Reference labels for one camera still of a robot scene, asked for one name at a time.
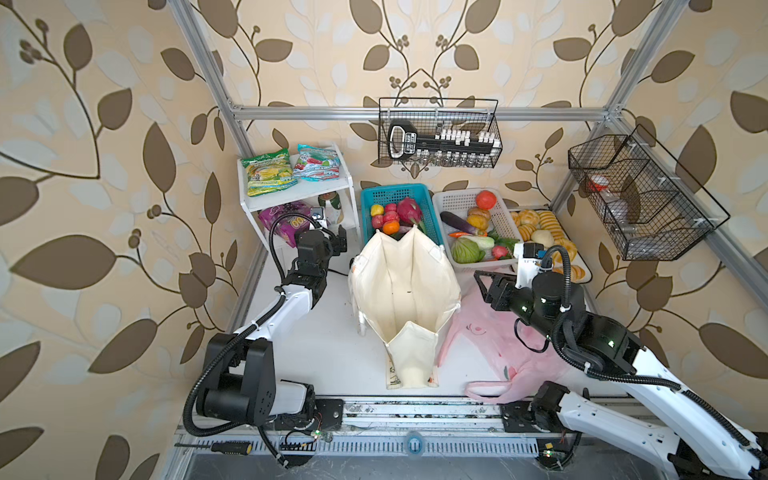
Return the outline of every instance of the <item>green cabbage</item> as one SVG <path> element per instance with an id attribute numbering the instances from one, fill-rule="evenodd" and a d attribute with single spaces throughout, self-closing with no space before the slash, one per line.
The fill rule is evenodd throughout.
<path id="1" fill-rule="evenodd" d="M 456 263 L 474 263 L 478 261 L 478 257 L 481 257 L 483 252 L 478 247 L 478 244 L 470 239 L 459 237 L 453 242 L 451 247 L 451 255 Z"/>

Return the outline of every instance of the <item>canvas bag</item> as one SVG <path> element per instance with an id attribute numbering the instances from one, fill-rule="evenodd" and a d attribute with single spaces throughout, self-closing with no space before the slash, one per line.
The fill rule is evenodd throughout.
<path id="1" fill-rule="evenodd" d="M 480 289 L 474 285 L 470 293 L 462 297 L 462 311 L 456 313 L 451 322 L 437 366 L 445 361 L 456 336 L 464 335 L 477 346 L 500 379 L 468 383 L 464 394 L 471 399 L 496 404 L 517 402 L 535 393 L 545 380 L 558 381 L 570 366 L 560 359 L 552 346 L 544 353 L 534 353 L 525 348 L 513 330 L 517 318 L 512 312 L 493 310 L 483 301 Z M 518 333 L 533 349 L 544 345 L 543 335 L 533 327 L 520 322 Z M 484 396 L 481 394 L 484 387 L 502 387 L 503 391 L 499 396 Z"/>
<path id="2" fill-rule="evenodd" d="M 461 305 L 445 248 L 418 228 L 400 241 L 376 235 L 349 271 L 354 314 L 381 338 L 403 388 L 427 386 L 438 331 Z"/>

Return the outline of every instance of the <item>white plastic basket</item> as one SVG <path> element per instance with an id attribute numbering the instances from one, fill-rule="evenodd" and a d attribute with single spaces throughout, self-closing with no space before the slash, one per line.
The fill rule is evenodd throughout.
<path id="1" fill-rule="evenodd" d="M 438 225 L 440 227 L 440 235 L 442 236 L 443 244 L 445 245 L 446 253 L 448 254 L 448 260 L 451 261 L 454 269 L 485 269 L 493 268 L 497 266 L 512 265 L 517 263 L 517 259 L 514 257 L 509 260 L 488 260 L 493 258 L 489 254 L 485 259 L 488 261 L 475 262 L 475 263 L 457 263 L 453 260 L 451 255 L 451 246 L 456 240 L 453 237 L 449 237 L 450 233 L 457 231 L 455 228 L 446 225 L 440 220 L 441 212 L 451 212 L 461 218 L 467 217 L 467 211 L 472 207 L 477 207 L 475 197 L 483 190 L 488 190 L 496 196 L 496 205 L 490 209 L 491 223 L 493 228 L 499 232 L 502 237 L 516 238 L 522 241 L 520 232 L 518 231 L 515 221 L 512 219 L 512 215 L 509 214 L 509 210 L 504 205 L 502 195 L 492 188 L 468 188 L 466 190 L 449 190 L 447 192 L 439 192 L 432 197 L 432 205 L 435 206 L 435 214 L 438 218 Z"/>

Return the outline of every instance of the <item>teal plastic basket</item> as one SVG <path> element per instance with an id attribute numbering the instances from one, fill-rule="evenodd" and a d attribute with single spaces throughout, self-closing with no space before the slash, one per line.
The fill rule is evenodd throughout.
<path id="1" fill-rule="evenodd" d="M 375 233 L 371 225 L 371 207 L 376 204 L 396 204 L 406 197 L 416 200 L 419 208 L 422 209 L 426 230 L 424 233 L 433 242 L 442 245 L 437 215 L 435 215 L 435 210 L 432 208 L 432 198 L 429 196 L 429 190 L 424 184 L 387 185 L 385 187 L 371 187 L 363 190 L 360 193 L 360 203 L 362 205 L 362 235 L 365 240 L 364 243 L 368 243 L 368 240 L 371 240 Z"/>

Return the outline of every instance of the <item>wire mesh basket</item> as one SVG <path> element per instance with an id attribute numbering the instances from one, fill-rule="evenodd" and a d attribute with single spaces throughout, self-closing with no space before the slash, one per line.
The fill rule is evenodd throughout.
<path id="1" fill-rule="evenodd" d="M 504 147 L 497 106 L 497 100 L 475 98 L 380 98 L 379 161 L 408 170 L 493 168 Z"/>
<path id="2" fill-rule="evenodd" d="M 652 158 L 656 146 L 674 173 Z M 642 125 L 630 135 L 603 135 L 572 147 L 568 168 L 623 260 L 676 260 L 730 218 Z"/>

